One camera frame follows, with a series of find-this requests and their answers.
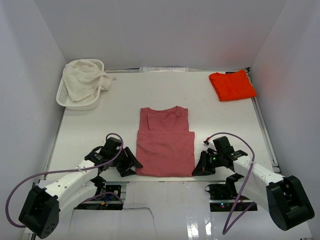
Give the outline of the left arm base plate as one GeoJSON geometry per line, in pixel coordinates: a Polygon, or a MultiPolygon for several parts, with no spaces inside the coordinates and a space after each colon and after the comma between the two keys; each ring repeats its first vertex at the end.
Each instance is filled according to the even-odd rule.
{"type": "Polygon", "coordinates": [[[101,176],[94,178],[93,183],[97,187],[94,198],[79,204],[74,210],[120,211],[123,209],[120,184],[107,183],[101,176]]]}

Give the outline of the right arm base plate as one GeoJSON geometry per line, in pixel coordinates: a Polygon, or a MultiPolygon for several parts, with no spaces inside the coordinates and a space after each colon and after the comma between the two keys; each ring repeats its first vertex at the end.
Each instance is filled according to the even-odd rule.
{"type": "Polygon", "coordinates": [[[235,182],[242,178],[244,177],[235,173],[223,183],[212,183],[205,187],[205,192],[209,194],[209,205],[212,213],[229,212],[232,209],[238,195],[235,182]]]}

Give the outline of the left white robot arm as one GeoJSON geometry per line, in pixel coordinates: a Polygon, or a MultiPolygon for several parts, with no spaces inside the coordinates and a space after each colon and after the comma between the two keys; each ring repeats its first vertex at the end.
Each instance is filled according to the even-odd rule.
{"type": "Polygon", "coordinates": [[[116,168],[121,177],[135,175],[143,165],[123,141],[107,137],[103,146],[95,147],[74,171],[45,187],[33,187],[25,200],[19,221],[40,239],[47,238],[60,218],[87,201],[119,199],[108,189],[101,173],[116,168]]]}

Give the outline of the pink t shirt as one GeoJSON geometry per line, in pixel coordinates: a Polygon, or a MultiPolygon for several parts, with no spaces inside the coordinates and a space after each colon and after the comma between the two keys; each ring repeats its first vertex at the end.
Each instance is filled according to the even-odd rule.
{"type": "Polygon", "coordinates": [[[139,176],[191,177],[195,169],[195,133],[189,130],[189,111],[175,106],[165,110],[140,109],[136,158],[139,176]]]}

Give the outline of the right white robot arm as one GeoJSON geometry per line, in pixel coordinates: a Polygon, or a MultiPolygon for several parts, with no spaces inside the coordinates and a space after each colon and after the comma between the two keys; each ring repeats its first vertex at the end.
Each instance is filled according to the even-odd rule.
{"type": "Polygon", "coordinates": [[[230,145],[229,133],[209,136],[192,176],[209,176],[217,168],[233,171],[225,181],[226,195],[234,202],[222,233],[230,228],[253,206],[266,210],[275,225],[287,231],[315,217],[315,211],[301,181],[283,176],[256,163],[255,153],[248,155],[230,145]]]}

